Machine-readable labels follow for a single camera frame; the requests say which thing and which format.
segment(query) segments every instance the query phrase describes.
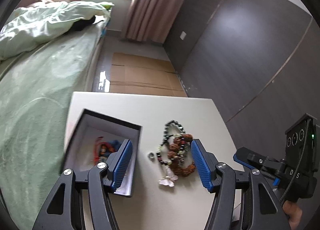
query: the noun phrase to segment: white switch plate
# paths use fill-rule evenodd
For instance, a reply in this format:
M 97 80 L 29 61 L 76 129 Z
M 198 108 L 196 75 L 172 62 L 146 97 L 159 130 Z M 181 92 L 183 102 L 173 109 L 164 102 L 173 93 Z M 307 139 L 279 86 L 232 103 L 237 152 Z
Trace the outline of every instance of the white switch plate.
M 180 35 L 180 39 L 184 40 L 184 38 L 186 37 L 186 33 L 184 31 L 182 31 L 181 35 Z

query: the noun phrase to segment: light green blanket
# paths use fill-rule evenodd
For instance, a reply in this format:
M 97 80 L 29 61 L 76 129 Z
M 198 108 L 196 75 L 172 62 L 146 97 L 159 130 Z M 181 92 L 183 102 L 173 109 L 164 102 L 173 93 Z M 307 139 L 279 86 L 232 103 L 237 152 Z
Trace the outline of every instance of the light green blanket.
M 0 32 L 0 60 L 31 51 L 69 31 L 74 22 L 89 20 L 93 16 L 110 18 L 110 11 L 99 3 L 83 1 L 18 8 L 12 12 Z
M 6 60 L 13 65 L 0 80 L 0 187 L 21 230 L 32 229 L 59 177 L 72 92 L 84 84 L 106 21 Z

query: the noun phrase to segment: pink curtain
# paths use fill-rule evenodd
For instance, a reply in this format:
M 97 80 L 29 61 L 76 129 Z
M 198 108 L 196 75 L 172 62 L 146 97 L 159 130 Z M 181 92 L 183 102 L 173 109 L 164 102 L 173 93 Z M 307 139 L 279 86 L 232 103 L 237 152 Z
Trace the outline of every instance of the pink curtain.
M 122 37 L 163 43 L 183 0 L 132 0 Z

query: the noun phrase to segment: floor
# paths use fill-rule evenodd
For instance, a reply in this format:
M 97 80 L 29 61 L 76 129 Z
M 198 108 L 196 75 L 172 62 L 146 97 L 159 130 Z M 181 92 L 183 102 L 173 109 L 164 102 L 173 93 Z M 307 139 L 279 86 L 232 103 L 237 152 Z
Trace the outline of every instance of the floor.
M 130 42 L 114 36 L 105 36 L 93 79 L 93 92 L 109 92 L 111 61 L 116 52 L 170 61 L 160 45 Z

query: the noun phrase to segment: white table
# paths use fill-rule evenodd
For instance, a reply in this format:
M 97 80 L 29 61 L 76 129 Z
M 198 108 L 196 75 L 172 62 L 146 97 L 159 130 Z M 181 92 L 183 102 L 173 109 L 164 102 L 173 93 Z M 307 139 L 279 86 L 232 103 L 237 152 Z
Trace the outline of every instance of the white table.
M 202 186 L 198 173 L 179 178 L 173 188 L 159 186 L 163 166 L 147 158 L 148 152 L 156 152 L 162 141 L 164 124 L 172 119 L 181 123 L 194 138 L 199 138 L 218 161 L 243 170 L 232 159 L 236 148 L 211 99 L 74 92 L 65 147 L 84 108 L 143 126 L 133 197 L 110 195 L 120 230 L 204 229 L 214 194 Z M 235 205 L 240 201 L 241 192 L 236 191 Z M 85 216 L 90 217 L 88 200 L 84 200 L 84 205 Z M 86 229 L 92 229 L 87 220 Z

